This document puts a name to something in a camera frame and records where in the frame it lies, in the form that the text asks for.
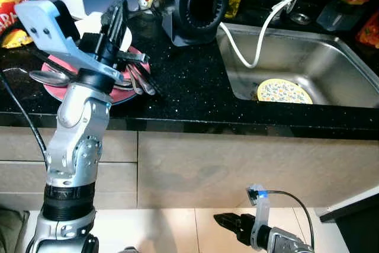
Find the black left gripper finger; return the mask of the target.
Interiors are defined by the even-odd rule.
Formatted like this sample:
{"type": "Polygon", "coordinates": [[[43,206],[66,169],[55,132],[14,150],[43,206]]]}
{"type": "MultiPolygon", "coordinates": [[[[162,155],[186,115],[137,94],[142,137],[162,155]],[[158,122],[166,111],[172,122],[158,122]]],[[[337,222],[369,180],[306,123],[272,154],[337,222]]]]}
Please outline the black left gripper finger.
{"type": "Polygon", "coordinates": [[[126,33],[126,20],[128,14],[128,3],[126,0],[117,1],[117,48],[121,50],[122,42],[126,33]]]}
{"type": "Polygon", "coordinates": [[[117,48],[117,1],[114,1],[102,15],[102,34],[117,48]]]}

